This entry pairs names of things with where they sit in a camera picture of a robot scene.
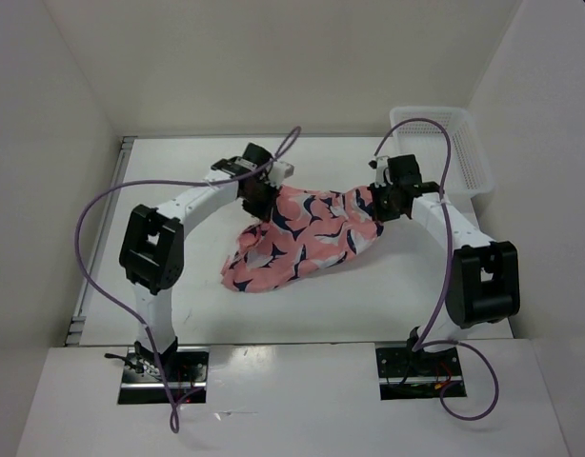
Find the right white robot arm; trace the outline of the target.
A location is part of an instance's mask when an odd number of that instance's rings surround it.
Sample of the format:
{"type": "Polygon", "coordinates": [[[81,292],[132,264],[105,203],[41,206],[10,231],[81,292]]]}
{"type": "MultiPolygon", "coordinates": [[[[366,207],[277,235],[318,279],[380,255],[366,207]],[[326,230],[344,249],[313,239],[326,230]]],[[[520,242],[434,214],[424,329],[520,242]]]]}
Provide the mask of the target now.
{"type": "Polygon", "coordinates": [[[405,352],[407,367],[426,374],[438,352],[465,339],[476,327],[497,324],[519,313],[518,252],[472,224],[450,202],[444,188],[422,178],[413,155],[381,156],[370,162],[373,219],[403,216],[425,229],[445,250],[442,289],[428,322],[414,328],[405,352]]]}

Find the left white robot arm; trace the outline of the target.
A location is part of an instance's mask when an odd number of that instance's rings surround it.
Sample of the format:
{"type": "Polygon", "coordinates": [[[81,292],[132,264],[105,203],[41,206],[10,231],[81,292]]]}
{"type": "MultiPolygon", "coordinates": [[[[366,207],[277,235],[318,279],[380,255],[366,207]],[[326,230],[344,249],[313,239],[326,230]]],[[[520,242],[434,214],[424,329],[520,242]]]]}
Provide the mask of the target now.
{"type": "Polygon", "coordinates": [[[293,171],[292,165],[249,143],[242,155],[215,162],[202,181],[171,200],[131,211],[119,264],[132,285],[134,312],[141,318],[135,354],[154,379],[170,379],[178,367],[171,299],[185,266],[187,236],[237,199],[253,217],[270,220],[283,182],[293,171]]]}

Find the pink shark print shorts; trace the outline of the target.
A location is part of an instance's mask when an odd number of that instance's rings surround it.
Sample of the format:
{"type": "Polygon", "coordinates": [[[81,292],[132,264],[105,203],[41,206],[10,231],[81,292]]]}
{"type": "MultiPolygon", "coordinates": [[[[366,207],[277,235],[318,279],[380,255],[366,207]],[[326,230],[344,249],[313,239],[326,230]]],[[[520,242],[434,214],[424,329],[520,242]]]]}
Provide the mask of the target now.
{"type": "Polygon", "coordinates": [[[368,187],[348,191],[281,188],[271,220],[244,228],[221,269],[234,292],[260,293],[350,262],[382,234],[368,187]]]}

